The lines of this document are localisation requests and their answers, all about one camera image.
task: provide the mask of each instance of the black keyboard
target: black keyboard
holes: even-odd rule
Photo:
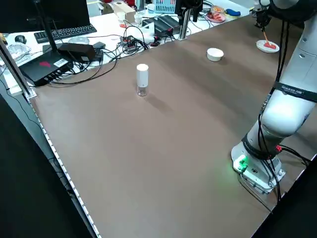
[[[66,28],[66,29],[60,29],[56,31],[52,31],[52,35],[54,37],[54,40],[60,40],[69,38],[69,37],[74,37],[74,36],[81,36],[81,35],[86,35],[89,33],[94,33],[97,32],[95,27],[90,24],[89,26],[81,26],[81,27],[75,27],[75,28]],[[37,32],[34,33],[36,41],[40,43],[45,43],[48,42],[48,37],[45,31]]]

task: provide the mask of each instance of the monitor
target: monitor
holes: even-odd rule
[[[40,2],[45,20],[54,29],[88,26],[86,0],[2,0],[0,32],[43,31],[35,2]]]

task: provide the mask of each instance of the white cup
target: white cup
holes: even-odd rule
[[[207,50],[207,58],[214,62],[221,60],[223,55],[223,51],[217,48],[209,48]]]
[[[118,17],[120,23],[124,23],[124,20],[125,20],[125,12],[123,12],[123,11],[117,12],[117,17]]]

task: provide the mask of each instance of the white label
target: white label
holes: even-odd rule
[[[68,63],[67,60],[65,60],[65,59],[60,59],[59,61],[55,62],[54,65],[55,65],[56,67],[62,67],[63,65],[65,65],[65,64],[67,64],[67,63]]]
[[[89,61],[88,57],[86,57],[86,56],[81,56],[81,59],[82,59],[83,61]]]

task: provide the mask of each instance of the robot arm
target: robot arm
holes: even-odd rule
[[[287,85],[286,87],[317,93],[317,1],[270,0],[270,7],[293,23],[305,22],[304,32],[280,78],[280,83]],[[261,123],[257,121],[242,141],[232,149],[234,170],[243,173],[243,176],[263,192],[269,193],[276,181],[272,177],[273,174],[265,168],[264,160],[269,154],[274,154],[276,146],[284,138],[293,135],[303,125],[314,106],[312,101],[274,90],[263,105]],[[263,137],[259,136],[259,126]],[[241,166],[241,159],[248,161],[246,170]],[[285,171],[281,169],[278,157],[275,156],[272,161],[267,160],[266,163],[274,168],[272,171],[280,181]]]

